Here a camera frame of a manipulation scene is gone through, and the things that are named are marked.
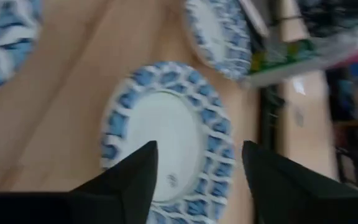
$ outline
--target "small mark on plate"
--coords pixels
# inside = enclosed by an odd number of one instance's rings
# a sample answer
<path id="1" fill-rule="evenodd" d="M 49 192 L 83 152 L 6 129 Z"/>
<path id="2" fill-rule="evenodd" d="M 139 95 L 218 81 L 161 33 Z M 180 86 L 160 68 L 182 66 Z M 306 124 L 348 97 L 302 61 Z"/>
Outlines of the small mark on plate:
<path id="1" fill-rule="evenodd" d="M 172 188 L 178 187 L 178 179 L 175 174 L 168 175 L 168 182 Z"/>

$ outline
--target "green object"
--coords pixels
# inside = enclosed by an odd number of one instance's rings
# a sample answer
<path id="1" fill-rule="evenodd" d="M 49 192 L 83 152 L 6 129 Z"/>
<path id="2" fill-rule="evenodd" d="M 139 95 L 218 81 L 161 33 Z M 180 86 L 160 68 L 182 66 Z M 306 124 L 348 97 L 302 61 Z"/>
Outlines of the green object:
<path id="1" fill-rule="evenodd" d="M 256 50 L 252 54 L 251 75 L 303 62 L 317 56 L 310 40 L 299 40 L 292 43 L 267 41 L 266 45 L 266 50 Z"/>

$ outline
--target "wooden table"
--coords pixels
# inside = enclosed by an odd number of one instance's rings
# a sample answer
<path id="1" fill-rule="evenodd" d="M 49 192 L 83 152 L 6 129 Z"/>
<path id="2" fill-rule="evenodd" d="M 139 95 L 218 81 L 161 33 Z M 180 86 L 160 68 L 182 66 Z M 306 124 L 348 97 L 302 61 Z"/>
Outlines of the wooden table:
<path id="1" fill-rule="evenodd" d="M 220 223 L 251 223 L 240 147 L 255 140 L 257 93 L 202 65 L 174 0 L 44 0 L 35 52 L 0 89 L 0 190 L 70 190 L 101 172 L 99 132 L 115 86 L 160 60 L 198 69 L 231 118 L 238 166 Z"/>
<path id="2" fill-rule="evenodd" d="M 281 154 L 305 167 L 337 179 L 328 86 L 323 71 L 293 77 L 281 85 L 284 107 Z"/>

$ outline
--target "plate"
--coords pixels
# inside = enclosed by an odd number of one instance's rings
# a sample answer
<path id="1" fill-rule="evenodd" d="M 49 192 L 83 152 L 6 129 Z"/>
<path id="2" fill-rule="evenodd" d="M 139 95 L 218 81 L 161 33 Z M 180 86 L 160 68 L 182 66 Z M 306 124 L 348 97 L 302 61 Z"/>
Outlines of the plate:
<path id="1" fill-rule="evenodd" d="M 0 0 L 0 86 L 32 50 L 40 27 L 40 0 Z"/>
<path id="2" fill-rule="evenodd" d="M 250 38 L 237 0 L 186 0 L 186 30 L 199 58 L 226 78 L 240 80 L 250 69 Z"/>
<path id="3" fill-rule="evenodd" d="M 103 168 L 151 140 L 158 144 L 158 175 L 148 223 L 217 220 L 234 167 L 231 125 L 218 94 L 193 68 L 176 62 L 144 66 L 109 100 Z"/>

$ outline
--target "white plate center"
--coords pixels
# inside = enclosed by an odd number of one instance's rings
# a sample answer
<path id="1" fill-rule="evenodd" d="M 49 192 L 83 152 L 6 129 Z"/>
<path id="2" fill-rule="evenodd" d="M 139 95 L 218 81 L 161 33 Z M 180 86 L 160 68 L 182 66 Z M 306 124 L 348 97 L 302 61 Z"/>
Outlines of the white plate center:
<path id="1" fill-rule="evenodd" d="M 192 8 L 198 19 L 196 26 L 202 33 L 205 45 L 212 51 L 215 61 L 223 62 L 226 58 L 226 41 L 214 9 L 205 0 L 193 0 L 191 3 L 195 5 Z"/>
<path id="2" fill-rule="evenodd" d="M 192 187 L 205 150 L 199 123 L 190 105 L 173 93 L 151 93 L 135 104 L 124 151 L 133 152 L 148 141 L 157 141 L 158 174 L 153 201 L 171 200 Z"/>

